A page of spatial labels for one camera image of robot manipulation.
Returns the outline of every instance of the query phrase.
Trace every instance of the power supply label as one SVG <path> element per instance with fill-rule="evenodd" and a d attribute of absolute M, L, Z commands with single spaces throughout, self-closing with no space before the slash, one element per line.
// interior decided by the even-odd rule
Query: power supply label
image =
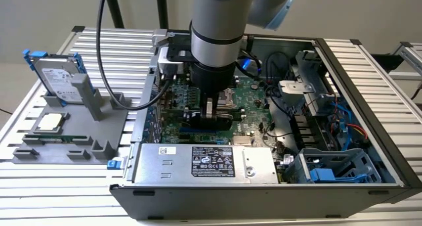
<path fill-rule="evenodd" d="M 192 176 L 196 178 L 234 178 L 233 148 L 192 147 Z"/>

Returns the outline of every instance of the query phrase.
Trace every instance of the aluminum extrusion table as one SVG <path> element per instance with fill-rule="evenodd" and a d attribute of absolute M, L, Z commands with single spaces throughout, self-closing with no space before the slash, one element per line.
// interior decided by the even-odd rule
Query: aluminum extrusion table
<path fill-rule="evenodd" d="M 148 70 L 152 31 L 104 29 L 102 53 L 111 87 L 139 104 Z M 327 44 L 379 118 L 403 156 L 422 179 L 422 119 L 415 106 L 371 59 L 361 45 L 349 40 Z M 107 95 L 95 51 L 95 29 L 72 32 L 59 54 L 79 52 L 92 84 Z M 44 87 L 38 81 L 0 131 L 0 159 L 12 157 L 22 137 L 31 129 L 46 105 Z M 122 133 L 119 155 L 131 147 L 136 112 L 130 112 Z M 0 162 L 0 225 L 422 225 L 422 194 L 397 204 L 379 204 L 347 219 L 147 221 L 131 219 L 108 191 L 122 179 L 122 170 L 102 165 L 15 165 Z"/>

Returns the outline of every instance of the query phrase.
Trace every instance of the capacitor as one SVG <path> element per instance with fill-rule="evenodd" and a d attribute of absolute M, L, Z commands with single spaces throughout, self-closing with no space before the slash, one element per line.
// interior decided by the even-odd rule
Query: capacitor
<path fill-rule="evenodd" d="M 258 90 L 258 88 L 259 88 L 258 84 L 251 84 L 251 89 L 253 90 Z"/>
<path fill-rule="evenodd" d="M 258 125 L 258 131 L 259 131 L 259 133 L 265 132 L 265 124 L 262 122 Z"/>
<path fill-rule="evenodd" d="M 262 101 L 259 99 L 255 99 L 254 104 L 255 107 L 259 108 L 262 106 Z"/>

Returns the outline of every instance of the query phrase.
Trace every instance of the green motherboard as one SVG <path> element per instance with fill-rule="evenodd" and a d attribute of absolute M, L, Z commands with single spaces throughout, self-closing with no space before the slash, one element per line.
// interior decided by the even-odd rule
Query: green motherboard
<path fill-rule="evenodd" d="M 227 131 L 194 130 L 183 121 L 183 110 L 199 109 L 200 92 L 188 85 L 188 78 L 179 78 L 162 101 L 162 143 L 210 143 L 251 146 L 274 146 L 274 139 L 263 135 L 271 123 L 265 89 L 250 78 L 238 78 L 235 87 L 221 92 L 218 107 L 246 115 L 234 121 Z"/>

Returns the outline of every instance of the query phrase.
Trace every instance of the blue latch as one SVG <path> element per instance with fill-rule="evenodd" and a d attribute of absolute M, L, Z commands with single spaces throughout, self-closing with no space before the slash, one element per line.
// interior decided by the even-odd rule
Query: blue latch
<path fill-rule="evenodd" d="M 108 160 L 107 162 L 107 170 L 120 170 L 122 161 Z"/>
<path fill-rule="evenodd" d="M 44 58 L 48 55 L 47 51 L 35 51 L 31 53 L 32 57 Z"/>

